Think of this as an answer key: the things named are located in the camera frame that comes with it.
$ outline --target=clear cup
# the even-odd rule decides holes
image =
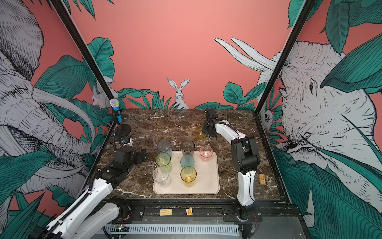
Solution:
[[[172,156],[171,142],[168,140],[162,140],[157,144],[157,149],[159,153],[168,153],[169,156]]]
[[[199,153],[202,156],[202,161],[207,163],[211,160],[214,150],[210,146],[204,145],[200,147]]]
[[[183,156],[190,155],[194,157],[195,144],[192,140],[183,141],[182,144],[180,145],[180,149],[182,150]]]
[[[207,135],[202,133],[202,126],[198,125],[195,127],[195,135],[197,141],[204,141],[207,137]]]
[[[166,167],[157,167],[152,173],[152,178],[161,187],[168,187],[170,185],[170,172]]]
[[[180,177],[186,187],[192,187],[196,179],[196,170],[190,166],[184,167],[182,171],[180,171]]]
[[[159,167],[165,167],[170,172],[171,171],[171,157],[168,153],[160,153],[155,158],[155,163]]]
[[[191,155],[184,155],[183,158],[180,160],[180,165],[182,165],[182,167],[193,167],[194,164],[195,160]]]

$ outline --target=brown marble surface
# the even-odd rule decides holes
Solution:
[[[244,134],[253,134],[257,138],[257,146],[261,157],[254,183],[254,196],[260,199],[280,198],[273,172],[269,165],[264,146],[260,140],[256,123],[251,111],[217,110],[219,115],[228,114],[229,122]],[[238,193],[238,175],[231,163],[231,144],[221,135],[217,140],[208,137],[205,141],[195,140],[194,128],[203,125],[205,121],[202,110],[188,109],[125,109],[122,111],[124,124],[131,126],[130,137],[133,146],[140,150],[145,148],[148,161],[135,165],[126,180],[111,193],[110,197],[118,195],[122,198],[235,198]],[[202,145],[210,145],[218,156],[220,191],[217,194],[156,194],[152,187],[154,180],[152,172],[156,167],[156,145],[161,140],[169,140],[172,150],[180,150],[183,140],[195,142],[195,149]],[[103,151],[97,169],[104,167],[114,158],[111,139]],[[259,174],[265,174],[266,184],[261,185]]]

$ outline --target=cup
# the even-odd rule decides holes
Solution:
[[[210,146],[204,145],[200,147],[199,153],[202,156],[202,161],[207,163],[211,160],[214,150]]]
[[[171,142],[168,140],[162,140],[157,144],[157,149],[159,153],[168,153],[169,156],[172,156]]]
[[[180,171],[180,177],[186,187],[192,187],[196,179],[196,170],[190,166],[184,167],[182,171]]]
[[[195,127],[195,135],[196,135],[197,141],[204,141],[207,137],[207,135],[202,133],[202,126],[201,125],[197,125]]]
[[[166,188],[170,185],[170,172],[166,167],[157,167],[152,173],[152,178],[160,186]]]
[[[187,166],[193,167],[194,164],[195,164],[195,160],[191,155],[185,155],[180,160],[180,165],[182,165],[182,167],[187,167]]]
[[[195,144],[192,140],[185,140],[180,144],[180,149],[182,150],[183,156],[190,155],[194,157]]]
[[[170,172],[171,171],[171,157],[168,153],[160,153],[157,155],[155,158],[155,163],[159,167],[166,167],[167,170]]]

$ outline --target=tray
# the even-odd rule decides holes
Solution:
[[[154,192],[158,194],[217,194],[220,190],[220,184],[216,153],[214,152],[211,160],[205,163],[201,160],[202,156],[199,152],[194,152],[194,168],[197,175],[194,185],[190,188],[185,186],[180,177],[180,171],[182,170],[180,159],[182,157],[182,151],[172,151],[172,169],[169,175],[170,185],[163,188],[154,182]]]

